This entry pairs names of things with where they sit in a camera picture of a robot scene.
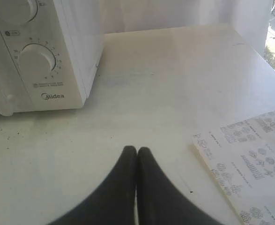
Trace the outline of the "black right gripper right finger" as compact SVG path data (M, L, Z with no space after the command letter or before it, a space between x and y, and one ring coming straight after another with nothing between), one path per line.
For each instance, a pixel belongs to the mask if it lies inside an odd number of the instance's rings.
M173 185L147 147L141 147L138 151L135 180L139 224L220 224L189 201Z

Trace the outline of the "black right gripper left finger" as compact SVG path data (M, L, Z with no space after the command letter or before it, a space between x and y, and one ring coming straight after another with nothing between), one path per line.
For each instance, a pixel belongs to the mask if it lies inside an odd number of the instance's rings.
M84 201L52 225L134 225L137 150L125 146L115 166Z

